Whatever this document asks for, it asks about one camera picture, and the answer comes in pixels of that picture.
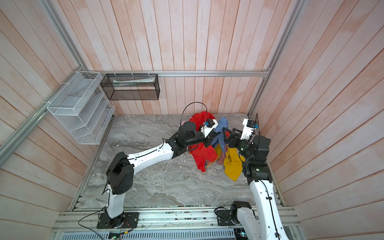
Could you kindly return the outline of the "blue plaid shirt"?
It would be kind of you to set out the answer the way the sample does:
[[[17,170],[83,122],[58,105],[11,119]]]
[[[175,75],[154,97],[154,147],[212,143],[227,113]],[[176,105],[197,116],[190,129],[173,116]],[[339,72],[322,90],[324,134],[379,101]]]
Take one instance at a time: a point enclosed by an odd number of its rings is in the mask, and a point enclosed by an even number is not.
[[[216,148],[217,145],[220,145],[222,152],[225,152],[226,150],[226,143],[225,143],[225,136],[224,136],[223,129],[224,128],[227,129],[228,127],[229,127],[229,124],[228,124],[227,118],[221,117],[218,121],[218,126],[214,129],[214,133],[219,133],[219,135],[214,137],[211,145],[214,148]]]

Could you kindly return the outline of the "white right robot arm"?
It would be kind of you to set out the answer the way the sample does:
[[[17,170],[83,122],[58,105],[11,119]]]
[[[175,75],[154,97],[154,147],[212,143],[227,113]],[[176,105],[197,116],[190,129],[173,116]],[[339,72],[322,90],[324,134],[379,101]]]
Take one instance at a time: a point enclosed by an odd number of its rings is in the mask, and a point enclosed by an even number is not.
[[[271,140],[258,135],[250,141],[242,138],[243,133],[235,128],[223,128],[225,143],[245,158],[242,172],[254,196],[257,213],[250,204],[235,201],[231,205],[231,219],[235,225],[242,226],[249,240],[287,240],[267,164]]]

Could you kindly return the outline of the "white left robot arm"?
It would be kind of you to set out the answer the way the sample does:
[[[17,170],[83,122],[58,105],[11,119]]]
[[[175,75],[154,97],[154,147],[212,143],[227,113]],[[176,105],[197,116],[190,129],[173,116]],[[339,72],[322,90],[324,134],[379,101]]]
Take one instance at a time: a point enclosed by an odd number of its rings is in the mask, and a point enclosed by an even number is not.
[[[157,147],[136,154],[116,154],[106,170],[105,192],[108,193],[108,202],[100,214],[97,229],[115,229],[123,226],[134,228],[135,224],[129,223],[129,217],[124,213],[125,195],[133,186],[134,175],[147,167],[184,154],[190,146],[197,147],[202,143],[209,147],[219,135],[214,132],[217,127],[217,120],[209,119],[198,131],[194,122],[187,121],[179,126],[174,135],[163,140]]]

